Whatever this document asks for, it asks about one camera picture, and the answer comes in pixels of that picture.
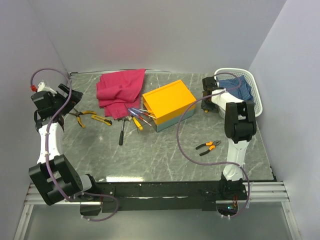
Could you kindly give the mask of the yellow long nose pliers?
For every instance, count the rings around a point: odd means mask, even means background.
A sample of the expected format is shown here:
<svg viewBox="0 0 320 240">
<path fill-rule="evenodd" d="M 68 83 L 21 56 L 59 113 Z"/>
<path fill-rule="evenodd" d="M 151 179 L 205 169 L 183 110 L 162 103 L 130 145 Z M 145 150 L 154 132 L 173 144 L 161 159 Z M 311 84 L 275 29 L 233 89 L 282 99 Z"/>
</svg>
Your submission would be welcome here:
<svg viewBox="0 0 320 240">
<path fill-rule="evenodd" d="M 85 125 L 82 123 L 81 116 L 82 115 L 96 115 L 97 113 L 92 110 L 86 110 L 86 111 L 78 111 L 74 108 L 75 112 L 69 112 L 69 115 L 75 116 L 77 118 L 77 123 L 84 129 Z"/>
</svg>

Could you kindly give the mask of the orange drawer toolbox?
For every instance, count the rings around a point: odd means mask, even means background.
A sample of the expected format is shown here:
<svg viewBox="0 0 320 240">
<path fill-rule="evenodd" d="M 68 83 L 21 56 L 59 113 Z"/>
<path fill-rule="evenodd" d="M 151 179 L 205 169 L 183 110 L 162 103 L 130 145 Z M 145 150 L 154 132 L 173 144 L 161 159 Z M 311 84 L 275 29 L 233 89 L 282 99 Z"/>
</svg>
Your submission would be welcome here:
<svg viewBox="0 0 320 240">
<path fill-rule="evenodd" d="M 175 125 L 180 119 L 191 117 L 195 106 L 190 105 L 196 101 L 196 98 L 179 79 L 144 93 L 142 101 L 146 110 L 155 117 L 155 131 L 160 132 Z"/>
</svg>

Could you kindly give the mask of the blue screwdriver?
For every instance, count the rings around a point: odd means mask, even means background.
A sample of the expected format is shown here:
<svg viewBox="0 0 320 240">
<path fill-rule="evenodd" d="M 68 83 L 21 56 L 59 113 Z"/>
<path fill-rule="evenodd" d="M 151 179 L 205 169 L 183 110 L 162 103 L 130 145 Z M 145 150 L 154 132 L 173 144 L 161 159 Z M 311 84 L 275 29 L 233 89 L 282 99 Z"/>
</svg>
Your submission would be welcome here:
<svg viewBox="0 0 320 240">
<path fill-rule="evenodd" d="M 132 107 L 131 109 L 136 113 L 142 114 L 139 108 Z"/>
<path fill-rule="evenodd" d="M 131 108 L 128 108 L 128 111 L 129 111 L 132 115 L 134 115 L 136 118 L 142 120 L 143 122 L 145 122 L 146 124 L 148 124 L 148 125 L 151 126 L 151 124 L 150 124 L 149 122 L 147 122 L 147 121 L 146 121 L 142 116 L 140 116 L 139 114 L 135 113 Z"/>
</svg>

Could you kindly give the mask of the clear toolbox drawer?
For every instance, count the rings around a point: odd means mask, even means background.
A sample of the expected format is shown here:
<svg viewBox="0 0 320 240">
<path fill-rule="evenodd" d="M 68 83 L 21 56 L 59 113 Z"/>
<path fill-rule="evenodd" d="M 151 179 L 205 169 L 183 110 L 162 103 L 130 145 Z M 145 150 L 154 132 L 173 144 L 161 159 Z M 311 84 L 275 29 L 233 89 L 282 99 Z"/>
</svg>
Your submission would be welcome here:
<svg viewBox="0 0 320 240">
<path fill-rule="evenodd" d="M 142 121 L 142 120 L 140 120 L 140 119 L 138 119 L 138 118 L 136 118 L 140 123 L 141 123 L 141 125 L 143 126 L 143 128 L 144 128 L 144 126 L 145 125 L 147 125 L 147 126 L 151 126 L 152 127 L 152 122 L 154 122 L 156 119 L 153 119 L 153 118 L 151 118 L 151 117 L 148 117 L 148 116 L 145 116 L 145 115 L 143 115 L 143 114 L 140 114 L 140 113 L 137 113 L 138 115 L 140 115 L 141 117 L 143 117 L 148 123 L 150 123 L 151 125 L 148 125 L 148 124 L 146 124 L 144 121 Z"/>
</svg>

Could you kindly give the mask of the yellow utility knife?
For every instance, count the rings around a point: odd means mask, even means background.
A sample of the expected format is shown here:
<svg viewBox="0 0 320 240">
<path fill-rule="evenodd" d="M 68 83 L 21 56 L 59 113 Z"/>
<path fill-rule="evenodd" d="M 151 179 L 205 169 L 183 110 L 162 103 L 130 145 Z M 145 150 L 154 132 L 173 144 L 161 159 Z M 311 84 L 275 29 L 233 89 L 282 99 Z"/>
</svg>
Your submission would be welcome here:
<svg viewBox="0 0 320 240">
<path fill-rule="evenodd" d="M 105 123 L 107 124 L 108 126 L 111 126 L 113 124 L 113 122 L 105 117 L 102 117 L 102 116 L 99 116 L 99 115 L 96 115 L 96 114 L 93 114 L 91 116 L 92 119 L 96 120 L 96 121 L 99 121 L 99 122 L 102 122 L 102 123 Z"/>
</svg>

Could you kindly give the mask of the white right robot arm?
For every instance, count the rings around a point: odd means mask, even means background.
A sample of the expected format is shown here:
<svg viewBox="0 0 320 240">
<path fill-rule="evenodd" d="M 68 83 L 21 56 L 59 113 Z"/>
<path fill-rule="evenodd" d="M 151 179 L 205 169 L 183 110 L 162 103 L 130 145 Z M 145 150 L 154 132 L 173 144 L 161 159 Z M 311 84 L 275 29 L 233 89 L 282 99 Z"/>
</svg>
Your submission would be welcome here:
<svg viewBox="0 0 320 240">
<path fill-rule="evenodd" d="M 219 87 L 213 76 L 202 79 L 202 104 L 224 110 L 224 132 L 228 139 L 227 164 L 219 181 L 219 195 L 231 199 L 243 185 L 245 155 L 257 132 L 255 104 Z"/>
</svg>

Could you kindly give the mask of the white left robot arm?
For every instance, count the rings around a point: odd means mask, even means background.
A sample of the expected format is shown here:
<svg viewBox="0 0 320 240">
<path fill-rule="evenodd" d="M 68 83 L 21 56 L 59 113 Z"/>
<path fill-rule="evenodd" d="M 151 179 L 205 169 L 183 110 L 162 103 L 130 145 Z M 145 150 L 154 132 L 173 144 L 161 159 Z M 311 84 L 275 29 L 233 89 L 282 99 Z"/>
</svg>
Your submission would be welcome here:
<svg viewBox="0 0 320 240">
<path fill-rule="evenodd" d="M 45 82 L 32 86 L 31 100 L 36 106 L 34 121 L 40 135 L 40 154 L 35 166 L 29 168 L 31 181 L 47 205 L 53 205 L 76 194 L 94 201 L 100 194 L 89 174 L 80 176 L 63 153 L 64 116 L 82 99 L 83 93 L 58 86 L 66 96 Z"/>
</svg>

